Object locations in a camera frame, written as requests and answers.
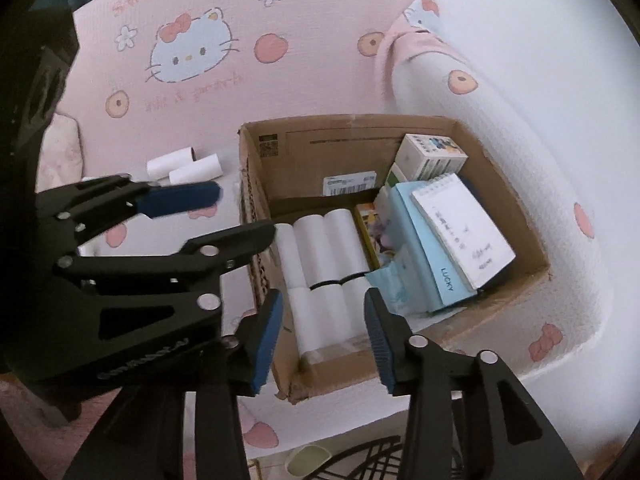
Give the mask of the white green flat box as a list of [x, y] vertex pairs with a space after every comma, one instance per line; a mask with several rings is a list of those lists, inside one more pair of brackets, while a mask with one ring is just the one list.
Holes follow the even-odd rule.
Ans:
[[375, 197], [374, 206], [383, 224], [386, 224], [390, 220], [390, 214], [392, 213], [392, 205], [390, 204], [390, 191], [399, 182], [406, 182], [407, 178], [404, 173], [397, 166], [396, 162], [388, 170], [388, 174], [385, 178], [385, 182], [382, 188], [378, 191], [378, 195]]

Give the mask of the brown cardboard box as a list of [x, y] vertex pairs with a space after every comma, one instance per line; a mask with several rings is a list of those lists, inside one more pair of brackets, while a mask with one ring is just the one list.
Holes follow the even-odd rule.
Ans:
[[[549, 261], [539, 235], [503, 171], [485, 151], [480, 138], [463, 123], [446, 117], [402, 115], [323, 115], [251, 122], [241, 127], [241, 221], [285, 222], [303, 214], [327, 212], [368, 202], [380, 188], [406, 133], [450, 136], [470, 159], [462, 177], [472, 184], [480, 203], [514, 249], [514, 263], [506, 277], [488, 292], [468, 301], [459, 313], [422, 330], [413, 328], [444, 348], [460, 349], [467, 333], [488, 322], [512, 304], [527, 299], [547, 281]], [[341, 174], [374, 172], [372, 190], [324, 195], [323, 183]], [[284, 329], [274, 355], [273, 374], [278, 397], [291, 404], [373, 379], [376, 371], [369, 339], [352, 338], [302, 356], [296, 347], [281, 258], [274, 246], [254, 257], [250, 279], [258, 304], [268, 288], [279, 287], [285, 300]]]

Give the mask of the white green carton box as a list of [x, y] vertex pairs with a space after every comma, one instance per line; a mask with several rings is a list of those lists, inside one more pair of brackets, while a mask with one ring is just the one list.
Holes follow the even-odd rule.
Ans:
[[395, 165], [411, 181], [456, 174], [468, 155], [449, 136], [407, 133], [395, 156]]

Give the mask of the white barcode label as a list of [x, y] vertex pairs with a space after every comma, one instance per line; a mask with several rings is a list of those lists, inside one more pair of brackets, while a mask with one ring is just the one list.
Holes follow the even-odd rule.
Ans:
[[356, 174], [340, 174], [325, 177], [322, 182], [323, 196], [355, 194], [375, 188], [376, 172], [363, 171]]

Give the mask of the cream floral pillow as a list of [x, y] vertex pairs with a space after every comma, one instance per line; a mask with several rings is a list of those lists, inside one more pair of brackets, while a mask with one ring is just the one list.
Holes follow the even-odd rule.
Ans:
[[42, 138], [36, 192], [79, 182], [83, 172], [78, 123], [74, 118], [55, 113]]

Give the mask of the pink cartoon bed sheet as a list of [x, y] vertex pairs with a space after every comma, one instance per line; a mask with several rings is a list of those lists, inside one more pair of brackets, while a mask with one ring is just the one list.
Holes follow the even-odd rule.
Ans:
[[[41, 10], [35, 2], [1, 0], [1, 21], [13, 11]], [[215, 206], [155, 219], [138, 214], [81, 245], [81, 255], [169, 256], [191, 238], [248, 224], [241, 221], [239, 131], [251, 122], [446, 117], [480, 138], [549, 261], [547, 281], [501, 312], [550, 286], [561, 289], [559, 307], [603, 306], [603, 274], [582, 208], [526, 123], [448, 44], [435, 0], [93, 0], [63, 9], [73, 15], [78, 50], [54, 114], [78, 123], [80, 181], [126, 174], [168, 186], [168, 177], [149, 179], [146, 162], [189, 146], [194, 160], [216, 154], [224, 170], [206, 181], [221, 187]], [[256, 301], [252, 261], [221, 274], [217, 285], [196, 285], [196, 305], [210, 313], [200, 344], [98, 395], [110, 394], [112, 402], [66, 468], [67, 478], [182, 477], [186, 401], [195, 403], [196, 390], [214, 378], [221, 339], [265, 300]], [[411, 330], [435, 325], [498, 285], [509, 266], [474, 289], [473, 298], [401, 316]], [[471, 352], [465, 337], [460, 349], [441, 347], [471, 359], [462, 405], [467, 479], [579, 478], [570, 451], [506, 364], [506, 352], [498, 346]]]

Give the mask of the colourful picture booklet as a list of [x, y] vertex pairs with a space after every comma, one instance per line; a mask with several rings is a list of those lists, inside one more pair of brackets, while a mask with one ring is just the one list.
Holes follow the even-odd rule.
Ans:
[[393, 260], [395, 251], [387, 236], [386, 224], [380, 218], [375, 206], [372, 203], [357, 204], [355, 220], [372, 268], [386, 266]]

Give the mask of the white spiral notebook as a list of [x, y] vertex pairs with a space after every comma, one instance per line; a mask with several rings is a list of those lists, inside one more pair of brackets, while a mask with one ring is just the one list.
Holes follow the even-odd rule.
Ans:
[[459, 273], [481, 289], [515, 259], [489, 214], [456, 174], [443, 174], [410, 193]]

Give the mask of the light blue book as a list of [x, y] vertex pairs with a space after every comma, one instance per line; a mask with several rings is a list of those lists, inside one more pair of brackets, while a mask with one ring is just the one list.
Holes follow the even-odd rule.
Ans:
[[477, 295], [452, 263], [448, 252], [413, 203], [411, 194], [425, 182], [400, 182], [390, 190], [386, 232], [393, 244], [408, 313], [434, 313]]

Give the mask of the light blue tissue pack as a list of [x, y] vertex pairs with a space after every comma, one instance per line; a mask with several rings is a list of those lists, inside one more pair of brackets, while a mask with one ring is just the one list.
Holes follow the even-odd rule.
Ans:
[[430, 289], [408, 250], [396, 252], [385, 266], [367, 273], [366, 279], [380, 291], [390, 312], [399, 315], [430, 312]]

